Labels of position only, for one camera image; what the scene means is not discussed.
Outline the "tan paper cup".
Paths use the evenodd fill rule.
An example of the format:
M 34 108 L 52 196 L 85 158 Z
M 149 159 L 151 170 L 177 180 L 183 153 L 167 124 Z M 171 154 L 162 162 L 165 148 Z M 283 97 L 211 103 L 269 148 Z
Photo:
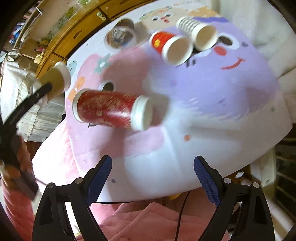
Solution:
M 71 75 L 65 63 L 57 62 L 47 73 L 38 77 L 38 80 L 41 84 L 50 83 L 52 85 L 52 90 L 47 94 L 48 101 L 50 101 L 69 89 Z

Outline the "tall red patterned cup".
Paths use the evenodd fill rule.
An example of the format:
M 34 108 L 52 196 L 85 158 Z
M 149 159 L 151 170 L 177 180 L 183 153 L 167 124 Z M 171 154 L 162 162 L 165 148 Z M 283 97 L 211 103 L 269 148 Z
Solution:
M 146 131 L 153 118 L 152 100 L 145 95 L 82 89 L 74 97 L 72 111 L 81 123 Z

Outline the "dark patterned paper cup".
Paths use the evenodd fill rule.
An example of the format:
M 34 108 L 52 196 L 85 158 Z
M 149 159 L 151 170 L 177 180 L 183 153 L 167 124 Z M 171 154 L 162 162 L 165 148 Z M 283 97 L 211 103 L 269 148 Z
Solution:
M 130 48 L 137 45 L 134 22 L 131 19 L 121 19 L 106 34 L 105 43 L 113 49 Z

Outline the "small red paper cup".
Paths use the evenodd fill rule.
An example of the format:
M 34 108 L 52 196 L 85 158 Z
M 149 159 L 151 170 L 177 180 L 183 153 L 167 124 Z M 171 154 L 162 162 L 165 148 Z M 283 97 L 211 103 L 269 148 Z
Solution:
M 161 55 L 165 63 L 173 66 L 185 63 L 194 49 L 189 38 L 166 31 L 154 32 L 149 43 Z

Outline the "checkered grey paper cup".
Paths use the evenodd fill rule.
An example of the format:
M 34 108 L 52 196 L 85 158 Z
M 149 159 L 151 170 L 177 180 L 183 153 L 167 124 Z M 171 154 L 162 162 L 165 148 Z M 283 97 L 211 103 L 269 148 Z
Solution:
M 191 16 L 183 16 L 178 19 L 176 27 L 189 37 L 198 51 L 205 51 L 213 47 L 219 34 L 213 25 L 198 21 Z

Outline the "pink fleece blanket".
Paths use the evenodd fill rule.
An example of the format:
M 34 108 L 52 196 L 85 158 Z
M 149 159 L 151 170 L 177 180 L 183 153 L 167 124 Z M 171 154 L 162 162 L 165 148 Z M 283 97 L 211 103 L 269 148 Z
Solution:
M 3 187 L 6 214 L 23 240 L 31 240 L 34 214 L 31 200 Z M 215 212 L 204 190 L 193 190 L 183 214 L 161 202 L 139 201 L 90 207 L 108 240 L 198 240 Z

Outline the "wooden desk with drawers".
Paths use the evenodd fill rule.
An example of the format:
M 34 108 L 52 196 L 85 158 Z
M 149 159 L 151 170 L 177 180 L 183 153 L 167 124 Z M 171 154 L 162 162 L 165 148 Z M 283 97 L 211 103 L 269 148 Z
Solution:
M 38 65 L 36 77 L 69 57 L 97 31 L 120 16 L 150 3 L 146 0 L 91 1 L 79 10 L 49 42 Z

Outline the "cartoon printed table mat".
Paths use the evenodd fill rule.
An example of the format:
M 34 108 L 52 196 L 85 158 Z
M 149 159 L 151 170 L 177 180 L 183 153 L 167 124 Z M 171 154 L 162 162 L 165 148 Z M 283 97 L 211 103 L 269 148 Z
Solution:
M 255 161 L 292 129 L 292 120 L 267 61 L 234 24 L 210 18 L 219 42 L 171 66 L 144 43 L 120 52 L 105 43 L 106 26 L 68 60 L 72 83 L 65 94 L 66 118 L 33 158 L 43 184 L 71 183 L 104 155 L 112 170 L 100 202 L 158 198 L 200 186 L 196 156 L 227 176 Z M 73 115 L 82 89 L 149 96 L 154 122 L 144 132 L 90 125 Z

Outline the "white floral curtain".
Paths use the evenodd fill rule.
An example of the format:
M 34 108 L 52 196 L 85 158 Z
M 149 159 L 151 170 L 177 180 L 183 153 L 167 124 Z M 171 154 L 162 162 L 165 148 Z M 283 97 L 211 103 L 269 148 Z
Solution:
M 295 33 L 268 1 L 218 1 L 219 13 L 266 58 L 285 94 L 295 94 Z

